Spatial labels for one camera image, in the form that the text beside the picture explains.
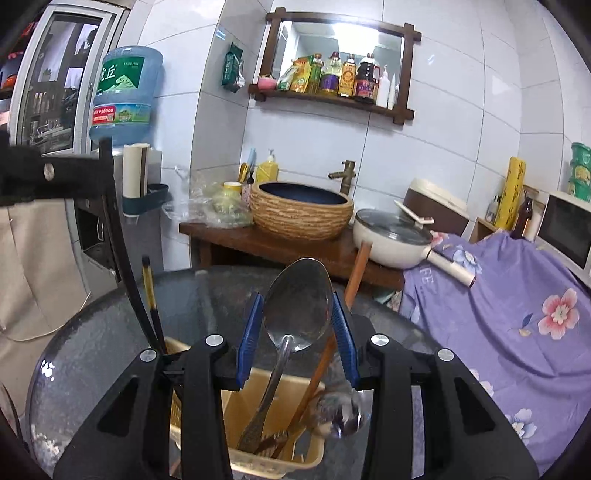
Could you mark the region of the blue water jug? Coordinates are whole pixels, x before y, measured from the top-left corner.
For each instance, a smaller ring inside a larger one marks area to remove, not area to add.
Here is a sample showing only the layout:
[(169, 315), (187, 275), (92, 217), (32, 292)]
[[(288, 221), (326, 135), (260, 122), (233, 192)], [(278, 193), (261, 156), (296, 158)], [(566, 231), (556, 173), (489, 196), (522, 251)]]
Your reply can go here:
[(145, 46), (119, 47), (105, 55), (93, 99), (93, 143), (108, 137), (114, 147), (122, 147), (150, 140), (162, 64), (162, 54)]

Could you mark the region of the yellow roll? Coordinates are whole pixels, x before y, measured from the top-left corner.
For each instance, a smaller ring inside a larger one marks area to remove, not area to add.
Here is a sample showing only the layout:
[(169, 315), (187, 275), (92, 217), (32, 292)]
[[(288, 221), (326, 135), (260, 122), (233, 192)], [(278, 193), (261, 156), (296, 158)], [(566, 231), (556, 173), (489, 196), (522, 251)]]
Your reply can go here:
[(518, 157), (510, 159), (494, 223), (497, 229), (509, 231), (513, 228), (523, 192), (526, 168), (524, 160)]

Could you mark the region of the silver metal spoon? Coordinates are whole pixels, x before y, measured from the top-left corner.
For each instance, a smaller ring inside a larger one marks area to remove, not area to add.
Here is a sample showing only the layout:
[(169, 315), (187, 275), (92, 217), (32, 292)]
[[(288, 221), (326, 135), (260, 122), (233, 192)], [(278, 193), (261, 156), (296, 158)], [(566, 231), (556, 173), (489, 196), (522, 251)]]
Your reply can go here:
[(290, 355), (317, 342), (331, 317), (332, 281), (322, 262), (298, 259), (273, 280), (264, 300), (263, 323), (276, 346), (277, 360), (259, 407), (239, 437), (239, 450), (252, 453), (259, 447), (267, 412)]

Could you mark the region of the yellow soap bottle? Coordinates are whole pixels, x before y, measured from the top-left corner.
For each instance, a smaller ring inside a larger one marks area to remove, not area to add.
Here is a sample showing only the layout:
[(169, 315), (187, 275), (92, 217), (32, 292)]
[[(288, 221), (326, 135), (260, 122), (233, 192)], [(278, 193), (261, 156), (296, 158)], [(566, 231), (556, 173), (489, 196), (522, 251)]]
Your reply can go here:
[(276, 181), (279, 177), (279, 164), (276, 162), (276, 155), (270, 149), (266, 160), (256, 166), (256, 183)]

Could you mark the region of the brown glass bottle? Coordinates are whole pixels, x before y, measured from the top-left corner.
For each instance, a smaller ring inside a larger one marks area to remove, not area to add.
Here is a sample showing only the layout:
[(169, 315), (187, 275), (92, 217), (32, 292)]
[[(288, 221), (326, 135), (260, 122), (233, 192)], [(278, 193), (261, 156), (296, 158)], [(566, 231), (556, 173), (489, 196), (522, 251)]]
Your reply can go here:
[(527, 230), (530, 220), (532, 219), (532, 216), (533, 199), (528, 194), (526, 194), (524, 197), (524, 201), (519, 208), (517, 220), (510, 235), (512, 239), (517, 240), (524, 237), (524, 234)]

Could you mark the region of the brown rice cooker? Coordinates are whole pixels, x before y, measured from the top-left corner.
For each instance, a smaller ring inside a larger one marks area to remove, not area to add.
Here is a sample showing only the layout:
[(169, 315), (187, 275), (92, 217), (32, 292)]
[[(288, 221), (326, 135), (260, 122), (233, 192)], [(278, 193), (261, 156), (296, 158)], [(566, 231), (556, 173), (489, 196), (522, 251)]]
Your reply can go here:
[(432, 217), (431, 228), (437, 232), (461, 236), (470, 220), (465, 201), (425, 179), (411, 182), (404, 205), (421, 217)]

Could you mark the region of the wooden framed mirror shelf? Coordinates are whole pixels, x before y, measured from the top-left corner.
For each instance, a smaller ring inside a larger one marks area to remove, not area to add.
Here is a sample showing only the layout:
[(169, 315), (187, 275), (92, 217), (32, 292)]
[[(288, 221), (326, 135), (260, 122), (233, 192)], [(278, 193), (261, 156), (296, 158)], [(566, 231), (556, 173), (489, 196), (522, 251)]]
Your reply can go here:
[[(283, 7), (267, 14), (266, 23), (270, 30), (259, 77), (249, 85), (254, 100), (300, 98), (344, 105), (389, 117), (396, 125), (415, 118), (408, 101), (414, 48), (422, 34), (414, 25)], [(380, 65), (375, 105), (353, 97), (356, 71), (369, 53)]]

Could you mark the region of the wooden counter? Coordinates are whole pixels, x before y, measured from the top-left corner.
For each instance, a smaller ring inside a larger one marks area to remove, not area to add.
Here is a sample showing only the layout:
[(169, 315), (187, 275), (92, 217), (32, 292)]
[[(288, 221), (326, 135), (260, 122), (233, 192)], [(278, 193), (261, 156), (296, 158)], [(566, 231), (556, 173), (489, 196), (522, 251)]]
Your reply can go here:
[(356, 260), (353, 233), (346, 229), (332, 240), (284, 239), (257, 226), (235, 229), (210, 228), (183, 222), (179, 232), (189, 237), (195, 267), (213, 265), (274, 266), (279, 268), (303, 257), (318, 259), (329, 274), (345, 281)]

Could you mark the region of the black chopstick gold band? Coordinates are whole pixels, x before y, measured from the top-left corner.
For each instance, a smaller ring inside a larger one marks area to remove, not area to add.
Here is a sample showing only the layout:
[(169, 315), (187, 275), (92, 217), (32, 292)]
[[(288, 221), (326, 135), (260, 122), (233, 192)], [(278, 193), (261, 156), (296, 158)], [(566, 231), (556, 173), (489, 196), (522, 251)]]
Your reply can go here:
[(152, 322), (152, 327), (158, 341), (159, 348), (163, 354), (167, 353), (166, 342), (163, 335), (160, 316), (158, 312), (155, 288), (153, 282), (153, 274), (148, 255), (142, 256), (142, 282), (145, 289), (146, 299), (148, 303), (149, 314)]

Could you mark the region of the brown wooden chopstick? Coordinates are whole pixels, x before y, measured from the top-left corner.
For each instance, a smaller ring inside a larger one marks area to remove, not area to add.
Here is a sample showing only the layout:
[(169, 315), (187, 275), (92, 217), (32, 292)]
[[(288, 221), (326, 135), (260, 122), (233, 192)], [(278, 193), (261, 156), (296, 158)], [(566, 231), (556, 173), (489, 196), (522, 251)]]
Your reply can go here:
[[(352, 309), (353, 303), (356, 299), (356, 294), (358, 293), (359, 287), (362, 283), (363, 273), (366, 270), (370, 258), (370, 250), (372, 250), (372, 243), (363, 242), (359, 247), (358, 254), (356, 254), (356, 261), (355, 264), (353, 264), (353, 271), (349, 276), (349, 282), (345, 289), (345, 304), (349, 309)], [(287, 441), (296, 436), (297, 431), (300, 430), (301, 419), (304, 417), (304, 411), (307, 409), (312, 397), (314, 397), (315, 393), (317, 392), (318, 384), (320, 384), (322, 376), (324, 376), (325, 372), (328, 370), (329, 363), (332, 361), (332, 356), (334, 356), (335, 350), (337, 350), (337, 341), (335, 340), (335, 335), (331, 334), (329, 335), (328, 340), (325, 342), (325, 348), (322, 350), (322, 356), (320, 361), (318, 361), (317, 367), (315, 367), (314, 374), (311, 376), (311, 380), (308, 383), (308, 388), (304, 391), (304, 396), (301, 398), (301, 402), (298, 404), (293, 418), (291, 418), (290, 425), (287, 427), (287, 433), (281, 435), (280, 438), (276, 440), (276, 447), (274, 448), (273, 454), (271, 455), (273, 459), (280, 457), (280, 454), (283, 452), (283, 448), (286, 446)]]

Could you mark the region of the cream pan with lid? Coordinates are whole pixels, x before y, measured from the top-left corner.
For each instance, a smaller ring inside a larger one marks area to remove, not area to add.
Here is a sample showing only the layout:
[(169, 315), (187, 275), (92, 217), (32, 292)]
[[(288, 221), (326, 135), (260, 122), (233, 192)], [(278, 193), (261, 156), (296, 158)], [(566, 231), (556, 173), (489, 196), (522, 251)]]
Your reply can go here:
[(427, 261), (466, 287), (471, 287), (476, 274), (438, 253), (432, 245), (430, 218), (418, 217), (398, 203), (400, 213), (377, 209), (360, 209), (353, 222), (356, 248), (370, 246), (369, 258), (384, 267), (409, 270)]

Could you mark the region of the brass faucet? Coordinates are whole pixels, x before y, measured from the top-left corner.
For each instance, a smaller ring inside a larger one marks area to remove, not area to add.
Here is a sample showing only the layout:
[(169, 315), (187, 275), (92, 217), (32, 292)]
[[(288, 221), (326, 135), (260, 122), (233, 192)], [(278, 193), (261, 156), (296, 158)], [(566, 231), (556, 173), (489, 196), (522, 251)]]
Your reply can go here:
[(341, 181), (339, 192), (344, 195), (349, 195), (353, 179), (356, 178), (356, 162), (353, 160), (345, 160), (342, 162), (344, 169), (339, 172), (331, 172), (328, 174), (329, 179)]

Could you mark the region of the metal ladle wooden handle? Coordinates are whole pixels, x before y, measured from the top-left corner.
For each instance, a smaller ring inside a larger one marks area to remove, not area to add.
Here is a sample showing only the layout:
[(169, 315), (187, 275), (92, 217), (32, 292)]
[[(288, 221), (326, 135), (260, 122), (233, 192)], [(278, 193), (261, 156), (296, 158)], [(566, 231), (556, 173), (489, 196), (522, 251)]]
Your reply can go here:
[(304, 430), (322, 438), (342, 439), (355, 435), (370, 420), (373, 392), (321, 391), (312, 397), (301, 420), (286, 431), (267, 436), (256, 448), (256, 455), (273, 456), (280, 445), (294, 440)]

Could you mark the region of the woven basin sink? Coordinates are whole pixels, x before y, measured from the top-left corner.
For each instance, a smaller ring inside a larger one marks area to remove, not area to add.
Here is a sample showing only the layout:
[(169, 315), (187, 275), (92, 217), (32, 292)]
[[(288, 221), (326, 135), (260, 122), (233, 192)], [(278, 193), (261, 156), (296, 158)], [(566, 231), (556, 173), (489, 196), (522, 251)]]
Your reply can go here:
[(252, 187), (250, 210), (257, 227), (281, 238), (324, 241), (348, 226), (353, 200), (310, 185), (269, 181)]

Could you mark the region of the purple floral cloth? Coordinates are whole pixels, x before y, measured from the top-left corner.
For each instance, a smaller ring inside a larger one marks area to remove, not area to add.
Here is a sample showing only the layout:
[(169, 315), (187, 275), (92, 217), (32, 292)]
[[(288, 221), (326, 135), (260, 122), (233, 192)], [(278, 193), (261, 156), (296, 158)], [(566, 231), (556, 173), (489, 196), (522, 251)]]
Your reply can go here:
[(460, 357), (546, 473), (590, 410), (590, 295), (506, 232), (475, 244), (443, 235), (436, 250), (473, 286), (423, 262), (404, 273), (401, 314)]

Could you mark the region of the dark soy sauce bottle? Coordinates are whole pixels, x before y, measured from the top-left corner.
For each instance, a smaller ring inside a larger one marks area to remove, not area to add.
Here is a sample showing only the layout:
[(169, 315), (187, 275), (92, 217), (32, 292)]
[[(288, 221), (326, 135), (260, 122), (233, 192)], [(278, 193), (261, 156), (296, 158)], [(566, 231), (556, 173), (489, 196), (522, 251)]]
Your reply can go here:
[(360, 62), (356, 71), (355, 90), (353, 97), (356, 101), (375, 105), (380, 83), (380, 65), (375, 54), (369, 53)]

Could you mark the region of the plastic bag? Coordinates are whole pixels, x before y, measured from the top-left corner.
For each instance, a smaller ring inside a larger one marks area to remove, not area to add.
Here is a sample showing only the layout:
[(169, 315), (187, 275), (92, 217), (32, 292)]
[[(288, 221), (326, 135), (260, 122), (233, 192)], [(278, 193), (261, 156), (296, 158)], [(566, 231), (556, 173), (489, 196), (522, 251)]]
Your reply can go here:
[(232, 229), (253, 224), (252, 212), (242, 200), (242, 184), (238, 190), (226, 188), (223, 183), (208, 182), (195, 170), (174, 169), (183, 180), (186, 198), (177, 199), (172, 194), (162, 206), (163, 214), (178, 223), (197, 223), (208, 228)]

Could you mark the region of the cream perforated utensil holder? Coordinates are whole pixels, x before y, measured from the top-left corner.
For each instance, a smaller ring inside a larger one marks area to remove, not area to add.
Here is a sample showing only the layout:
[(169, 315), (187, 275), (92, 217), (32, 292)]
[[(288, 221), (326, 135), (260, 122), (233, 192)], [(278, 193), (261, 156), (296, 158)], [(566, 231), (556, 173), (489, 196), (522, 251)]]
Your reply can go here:
[[(266, 479), (280, 479), (287, 474), (311, 470), (321, 464), (325, 452), (325, 439), (312, 435), (310, 440), (305, 442), (304, 437), (298, 436), (287, 442), (278, 458), (256, 456), (235, 448), (242, 430), (249, 424), (256, 407), (259, 406), (269, 379), (269, 371), (252, 368), (249, 380), (245, 382), (242, 390), (221, 392), (221, 406), (231, 469)], [(307, 387), (307, 378), (293, 375), (281, 377), (266, 416), (264, 437), (287, 427)]]

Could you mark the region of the green hanging packet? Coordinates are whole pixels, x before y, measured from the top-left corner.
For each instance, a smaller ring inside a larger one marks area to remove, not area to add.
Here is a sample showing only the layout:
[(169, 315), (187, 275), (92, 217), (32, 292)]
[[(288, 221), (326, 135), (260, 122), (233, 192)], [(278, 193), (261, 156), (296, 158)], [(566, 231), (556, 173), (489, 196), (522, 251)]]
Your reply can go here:
[(243, 77), (243, 51), (235, 43), (231, 43), (224, 57), (221, 86), (223, 89), (236, 93), (245, 86)]

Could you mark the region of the white microwave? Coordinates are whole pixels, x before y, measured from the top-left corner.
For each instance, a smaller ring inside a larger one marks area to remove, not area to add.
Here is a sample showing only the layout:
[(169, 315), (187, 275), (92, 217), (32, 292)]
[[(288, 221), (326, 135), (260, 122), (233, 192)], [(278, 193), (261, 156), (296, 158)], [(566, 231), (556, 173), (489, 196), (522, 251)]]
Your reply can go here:
[(590, 285), (590, 203), (564, 192), (548, 196), (535, 244), (555, 254), (581, 282)]

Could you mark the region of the beige cloth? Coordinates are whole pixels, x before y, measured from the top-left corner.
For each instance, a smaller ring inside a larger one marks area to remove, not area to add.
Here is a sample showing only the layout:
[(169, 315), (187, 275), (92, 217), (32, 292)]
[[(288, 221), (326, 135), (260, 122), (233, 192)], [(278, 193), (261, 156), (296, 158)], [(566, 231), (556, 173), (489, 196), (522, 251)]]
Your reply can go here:
[(29, 382), (52, 336), (86, 303), (65, 202), (1, 209), (1, 383), (23, 414)]

